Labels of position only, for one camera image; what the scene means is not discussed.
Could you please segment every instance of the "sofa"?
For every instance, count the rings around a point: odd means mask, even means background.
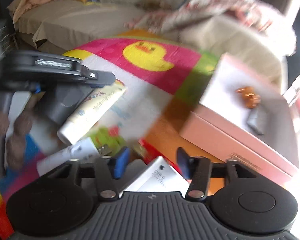
[[[125,22],[145,14],[136,6],[142,0],[100,0],[101,3],[89,5],[76,0],[60,0],[31,9],[14,26],[7,9],[13,1],[0,0],[0,17],[7,20],[10,32],[17,31],[20,39],[40,51],[56,54],[95,39],[123,33],[128,30],[124,27]],[[177,8],[182,1],[168,0],[172,8]],[[264,1],[293,19],[300,6],[300,0]],[[169,38],[177,40],[178,35]]]

